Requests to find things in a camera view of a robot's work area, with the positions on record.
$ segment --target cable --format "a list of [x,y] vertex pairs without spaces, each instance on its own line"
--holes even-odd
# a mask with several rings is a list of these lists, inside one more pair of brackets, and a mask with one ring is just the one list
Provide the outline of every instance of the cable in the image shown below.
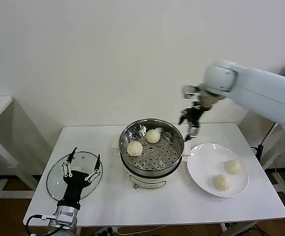
[[160,226],[160,227],[156,227],[156,228],[154,228],[154,229],[152,229],[152,230],[145,230],[145,231],[140,231],[140,232],[134,232],[134,233],[129,233],[129,234],[121,234],[120,232],[118,232],[118,229],[115,231],[115,233],[117,233],[117,234],[119,234],[119,235],[134,235],[134,234],[139,234],[139,233],[145,233],[145,232],[151,232],[151,231],[153,231],[153,230],[157,230],[157,229],[159,229],[159,228],[164,228],[164,227],[166,227],[167,225],[164,225],[164,226]]
[[276,124],[276,123],[273,123],[272,124],[272,126],[270,127],[270,129],[269,129],[269,131],[267,132],[267,134],[265,135],[265,137],[264,137],[264,139],[261,141],[261,143],[260,143],[260,145],[262,145],[263,144],[263,142],[265,141],[265,139],[267,138],[267,137],[269,137],[269,135],[272,133],[272,131],[276,128],[274,128],[274,126],[277,126],[278,124]]
[[255,225],[257,228],[252,228],[252,230],[259,230],[261,235],[269,236],[264,230],[262,230],[258,225]]
[[[29,222],[30,220],[32,220],[33,218],[37,218],[37,219],[41,219],[42,218],[42,215],[39,215],[39,214],[36,214],[36,215],[31,215],[28,220],[26,221],[26,224],[25,224],[25,231],[26,233],[28,233],[29,236],[32,235],[32,233],[30,232],[29,230]],[[58,229],[56,229],[55,231],[52,231],[51,233],[49,234],[45,234],[45,235],[40,235],[40,236],[51,236],[51,235],[54,235],[55,233],[57,233],[59,230],[61,230],[63,228],[63,225],[61,225]]]
[[264,145],[263,143],[265,144],[265,142],[267,142],[270,134],[274,131],[274,129],[278,126],[277,123],[273,123],[272,126],[270,127],[269,131],[267,132],[267,134],[265,135],[265,137],[263,138],[263,140],[261,141],[260,144],[258,144],[257,147],[251,147],[251,148],[254,148],[256,150],[256,158],[257,160],[260,162],[260,159],[261,159],[261,156],[262,156],[262,151],[264,149]]
[[196,236],[187,226],[182,225],[185,229],[187,229],[193,236]]

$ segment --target white table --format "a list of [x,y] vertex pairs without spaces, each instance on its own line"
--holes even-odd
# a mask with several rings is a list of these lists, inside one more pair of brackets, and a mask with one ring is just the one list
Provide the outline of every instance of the white table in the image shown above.
[[[10,96],[0,96],[0,115],[12,102]],[[0,144],[0,155],[6,161],[9,168],[11,168],[15,175],[17,175],[26,185],[35,190],[37,187],[36,179],[26,171],[26,168],[21,164]],[[7,183],[7,179],[0,181],[0,198],[14,198],[14,199],[30,199],[32,198],[33,191],[3,191]]]
[[[47,174],[52,166],[74,147],[100,153],[103,175],[99,186],[80,201],[79,227],[181,225],[242,222],[223,235],[232,236],[259,220],[285,217],[285,207],[254,156],[236,124],[202,124],[193,147],[217,143],[228,147],[245,162],[250,183],[244,193],[233,198],[220,198],[202,190],[190,177],[186,162],[174,173],[174,180],[157,190],[134,189],[124,172],[119,151],[112,149],[115,137],[125,126],[66,127],[44,170],[23,223],[33,214],[53,214],[56,201],[46,189]],[[187,126],[178,126],[183,134]],[[31,226],[47,226],[33,219]]]
[[[285,152],[285,132],[277,139],[277,141],[272,145],[272,147],[266,152],[266,154],[261,158],[260,163],[264,170],[266,170],[278,156]],[[274,184],[274,188],[277,192],[283,192],[285,195],[285,182],[279,173],[272,173],[273,178],[277,182]]]

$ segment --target electric steamer pot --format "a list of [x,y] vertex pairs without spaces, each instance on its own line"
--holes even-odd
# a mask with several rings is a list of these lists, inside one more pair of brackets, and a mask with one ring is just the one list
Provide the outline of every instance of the electric steamer pot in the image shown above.
[[[151,144],[145,136],[150,129],[161,132],[160,140]],[[130,142],[142,144],[142,153],[129,156],[127,146]],[[172,174],[182,161],[184,139],[180,131],[172,124],[160,119],[141,119],[133,122],[121,133],[119,141],[121,160],[130,180],[142,188],[154,189],[166,184],[166,178]]]

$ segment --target silver metal pot rim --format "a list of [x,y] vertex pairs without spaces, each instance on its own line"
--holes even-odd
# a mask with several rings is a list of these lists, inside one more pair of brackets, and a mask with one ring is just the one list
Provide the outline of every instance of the silver metal pot rim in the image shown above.
[[146,173],[146,175],[142,175],[142,174],[139,174],[138,172],[141,172],[141,169],[136,167],[136,166],[133,166],[131,165],[130,167],[127,165],[127,163],[125,162],[123,156],[122,156],[122,142],[121,142],[121,139],[124,135],[125,132],[127,132],[129,130],[129,128],[131,128],[133,125],[137,124],[137,123],[141,123],[141,122],[149,122],[149,121],[155,121],[155,122],[160,122],[160,123],[164,123],[165,125],[169,126],[171,129],[173,129],[175,132],[178,133],[178,135],[180,136],[180,139],[183,141],[183,136],[182,134],[180,133],[180,131],[172,124],[164,121],[164,120],[161,120],[161,119],[156,119],[156,118],[146,118],[146,119],[140,119],[140,120],[136,120],[134,122],[132,122],[131,124],[129,124],[121,133],[120,135],[120,141],[119,141],[119,149],[120,149],[120,155],[121,155],[121,159],[122,159],[122,163],[123,165],[126,167],[126,169],[128,169],[130,172],[132,172],[133,174],[135,175],[138,175],[142,178],[160,178],[160,177],[164,177],[164,176],[168,176],[170,175],[171,173],[173,173],[177,168],[178,166],[180,165],[181,163],[181,159],[182,159],[182,153],[183,153],[183,150],[184,150],[184,142],[181,142],[181,151],[180,151],[180,155],[178,158],[176,158],[176,160],[174,161],[174,163],[172,163],[172,166],[176,165],[174,168],[172,168],[172,170],[170,170],[168,173],[165,173],[165,174],[162,174],[160,176],[147,176],[147,173],[156,173],[156,172],[159,172],[159,171],[163,171],[163,170],[159,170],[159,171],[151,171],[151,170],[143,170],[143,172]]

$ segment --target steamed bun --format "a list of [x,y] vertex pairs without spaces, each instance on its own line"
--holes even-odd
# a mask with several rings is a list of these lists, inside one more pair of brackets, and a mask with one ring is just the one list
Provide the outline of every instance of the steamed bun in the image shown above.
[[127,152],[130,156],[139,156],[142,153],[142,149],[142,144],[138,141],[133,141],[127,146]]
[[242,171],[241,164],[238,160],[227,161],[224,168],[232,175],[238,175]]
[[214,176],[212,182],[215,187],[221,191],[228,190],[232,187],[231,181],[225,175]]
[[151,144],[157,143],[160,140],[160,138],[161,138],[161,133],[156,129],[150,129],[146,134],[146,139]]

